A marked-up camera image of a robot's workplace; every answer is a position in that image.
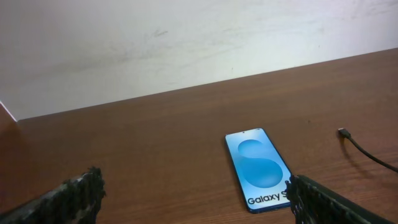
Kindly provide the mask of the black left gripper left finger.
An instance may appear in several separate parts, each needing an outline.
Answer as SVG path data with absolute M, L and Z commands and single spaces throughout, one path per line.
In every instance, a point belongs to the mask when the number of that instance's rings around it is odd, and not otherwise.
M 1 214 L 3 224 L 95 224 L 106 195 L 101 169 L 64 181 L 57 188 Z

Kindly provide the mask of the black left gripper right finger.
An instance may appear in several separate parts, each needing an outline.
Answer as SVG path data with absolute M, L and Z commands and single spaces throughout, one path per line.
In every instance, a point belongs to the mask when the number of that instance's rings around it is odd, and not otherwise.
M 292 175 L 286 182 L 287 199 L 301 224 L 390 224 L 304 175 Z

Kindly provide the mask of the blue Samsung Galaxy smartphone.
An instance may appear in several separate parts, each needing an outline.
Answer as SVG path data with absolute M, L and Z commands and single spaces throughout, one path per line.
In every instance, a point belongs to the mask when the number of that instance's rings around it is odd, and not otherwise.
M 225 142 L 250 213 L 290 206 L 289 167 L 262 128 L 227 134 Z

